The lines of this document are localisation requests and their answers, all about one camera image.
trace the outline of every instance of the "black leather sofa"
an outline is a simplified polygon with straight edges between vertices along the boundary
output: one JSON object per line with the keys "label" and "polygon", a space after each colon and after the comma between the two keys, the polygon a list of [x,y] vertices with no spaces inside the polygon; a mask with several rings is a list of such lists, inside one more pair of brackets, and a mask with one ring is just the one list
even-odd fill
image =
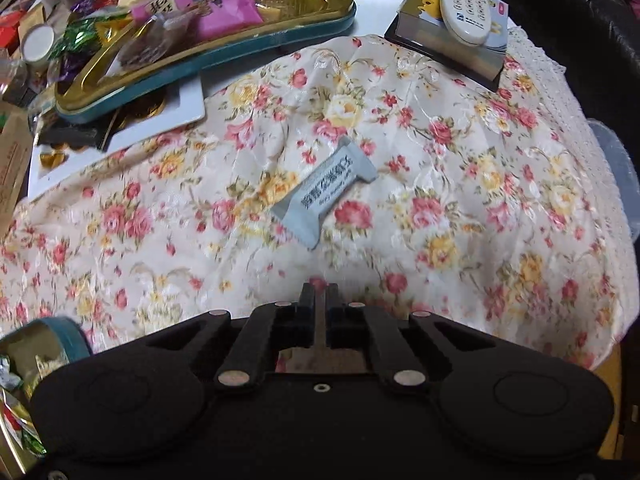
{"label": "black leather sofa", "polygon": [[[531,41],[566,67],[584,114],[618,134],[640,173],[640,22],[632,11],[622,0],[505,1]],[[640,322],[623,340],[622,356],[619,442],[624,458],[640,460]]]}

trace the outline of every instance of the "green candy wrapper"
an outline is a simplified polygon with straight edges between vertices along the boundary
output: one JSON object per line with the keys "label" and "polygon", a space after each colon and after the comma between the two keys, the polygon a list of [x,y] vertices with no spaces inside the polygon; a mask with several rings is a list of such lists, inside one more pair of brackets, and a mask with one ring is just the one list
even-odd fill
{"label": "green candy wrapper", "polygon": [[85,18],[69,23],[66,26],[65,33],[53,46],[49,59],[56,59],[65,52],[95,53],[100,50],[100,37],[95,28],[95,23],[106,22],[108,20],[122,19],[126,14],[121,16],[99,16],[97,18]]}

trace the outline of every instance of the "candy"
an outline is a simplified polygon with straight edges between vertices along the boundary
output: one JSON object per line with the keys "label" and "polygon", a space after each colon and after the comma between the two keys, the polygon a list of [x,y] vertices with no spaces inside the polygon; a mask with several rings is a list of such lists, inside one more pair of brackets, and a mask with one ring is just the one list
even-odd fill
{"label": "candy", "polygon": [[320,240],[320,225],[334,202],[357,178],[367,183],[378,176],[376,167],[347,136],[338,149],[286,197],[271,208],[300,242],[313,249]]}

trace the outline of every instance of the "black plastic mount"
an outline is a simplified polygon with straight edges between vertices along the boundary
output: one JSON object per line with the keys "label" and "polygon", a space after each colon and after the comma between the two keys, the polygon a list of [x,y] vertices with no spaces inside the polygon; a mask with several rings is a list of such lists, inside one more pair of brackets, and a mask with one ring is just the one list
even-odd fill
{"label": "black plastic mount", "polygon": [[596,453],[613,405],[593,374],[427,312],[395,320],[324,292],[331,349],[364,374],[276,373],[318,344],[315,291],[232,320],[213,310],[45,378],[49,453],[30,479],[627,479]]}

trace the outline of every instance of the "small packet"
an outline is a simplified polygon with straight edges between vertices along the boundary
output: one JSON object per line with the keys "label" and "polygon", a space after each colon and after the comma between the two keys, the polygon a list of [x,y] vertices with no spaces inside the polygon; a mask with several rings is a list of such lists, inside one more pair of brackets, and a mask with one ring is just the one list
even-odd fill
{"label": "small packet", "polygon": [[11,372],[11,360],[6,355],[0,355],[0,386],[12,392],[22,384],[20,376]]}
{"label": "small packet", "polygon": [[271,213],[309,249],[320,241],[320,225],[335,201],[357,178],[367,183],[378,176],[376,167],[347,136],[338,148],[286,197]]}

